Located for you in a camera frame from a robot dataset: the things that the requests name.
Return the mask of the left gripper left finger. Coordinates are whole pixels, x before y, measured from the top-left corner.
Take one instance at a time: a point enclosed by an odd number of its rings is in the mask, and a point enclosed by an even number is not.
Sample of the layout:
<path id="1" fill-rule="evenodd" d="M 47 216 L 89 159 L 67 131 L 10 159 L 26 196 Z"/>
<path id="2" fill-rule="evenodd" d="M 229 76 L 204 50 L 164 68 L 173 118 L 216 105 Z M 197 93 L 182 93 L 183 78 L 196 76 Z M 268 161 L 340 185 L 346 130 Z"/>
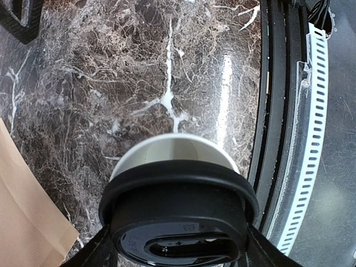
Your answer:
<path id="1" fill-rule="evenodd" d="M 61 267 L 117 267 L 118 253 L 110 239 L 110 226 L 104 226 L 78 253 Z"/>

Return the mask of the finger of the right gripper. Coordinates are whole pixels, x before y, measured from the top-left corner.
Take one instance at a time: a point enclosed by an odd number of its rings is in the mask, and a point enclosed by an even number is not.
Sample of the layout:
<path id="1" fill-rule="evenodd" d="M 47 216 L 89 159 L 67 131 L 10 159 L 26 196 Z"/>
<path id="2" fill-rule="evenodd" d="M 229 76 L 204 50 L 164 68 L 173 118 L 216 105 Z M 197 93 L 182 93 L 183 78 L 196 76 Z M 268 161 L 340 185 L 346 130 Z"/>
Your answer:
<path id="1" fill-rule="evenodd" d="M 1 1 L 1 26 L 23 44 L 33 41 L 39 34 L 42 1 Z"/>

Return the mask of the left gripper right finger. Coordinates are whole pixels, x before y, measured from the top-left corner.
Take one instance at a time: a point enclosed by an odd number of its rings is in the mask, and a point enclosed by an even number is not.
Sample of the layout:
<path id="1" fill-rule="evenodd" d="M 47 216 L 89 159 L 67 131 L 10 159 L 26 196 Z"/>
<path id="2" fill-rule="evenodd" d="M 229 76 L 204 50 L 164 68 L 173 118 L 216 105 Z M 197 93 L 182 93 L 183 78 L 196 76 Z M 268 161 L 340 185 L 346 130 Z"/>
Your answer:
<path id="1" fill-rule="evenodd" d="M 301 267 L 284 255 L 252 225 L 247 228 L 246 266 Z"/>

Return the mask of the brown paper bag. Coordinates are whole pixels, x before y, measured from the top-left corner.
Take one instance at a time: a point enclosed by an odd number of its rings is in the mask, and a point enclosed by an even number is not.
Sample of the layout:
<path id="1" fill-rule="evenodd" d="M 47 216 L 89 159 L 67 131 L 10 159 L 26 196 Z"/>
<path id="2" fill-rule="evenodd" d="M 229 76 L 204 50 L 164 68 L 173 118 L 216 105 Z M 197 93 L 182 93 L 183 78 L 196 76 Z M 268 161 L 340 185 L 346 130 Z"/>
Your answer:
<path id="1" fill-rule="evenodd" d="M 78 236 L 1 123 L 1 266 L 60 266 Z"/>

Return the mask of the black plastic cup lid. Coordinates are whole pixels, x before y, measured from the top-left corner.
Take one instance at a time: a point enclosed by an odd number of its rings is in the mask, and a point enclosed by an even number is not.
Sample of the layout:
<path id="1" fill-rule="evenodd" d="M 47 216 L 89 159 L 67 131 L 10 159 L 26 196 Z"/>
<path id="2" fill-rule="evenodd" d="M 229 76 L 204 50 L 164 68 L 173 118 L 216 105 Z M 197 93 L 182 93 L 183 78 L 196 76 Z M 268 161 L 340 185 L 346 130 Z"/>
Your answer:
<path id="1" fill-rule="evenodd" d="M 115 249 L 136 264 L 213 266 L 242 256 L 259 205 L 230 168 L 166 160 L 115 175 L 98 213 Z"/>

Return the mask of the black paper coffee cup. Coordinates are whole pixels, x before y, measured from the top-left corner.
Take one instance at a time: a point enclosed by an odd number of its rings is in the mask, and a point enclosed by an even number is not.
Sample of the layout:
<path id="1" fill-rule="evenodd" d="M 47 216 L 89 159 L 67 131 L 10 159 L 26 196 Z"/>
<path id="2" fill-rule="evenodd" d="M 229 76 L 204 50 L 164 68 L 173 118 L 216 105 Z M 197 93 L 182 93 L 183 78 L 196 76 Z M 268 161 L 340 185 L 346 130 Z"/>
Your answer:
<path id="1" fill-rule="evenodd" d="M 233 158 L 216 143 L 189 133 L 166 133 L 150 137 L 129 149 L 116 164 L 109 181 L 133 167 L 174 160 L 210 162 L 240 172 Z"/>

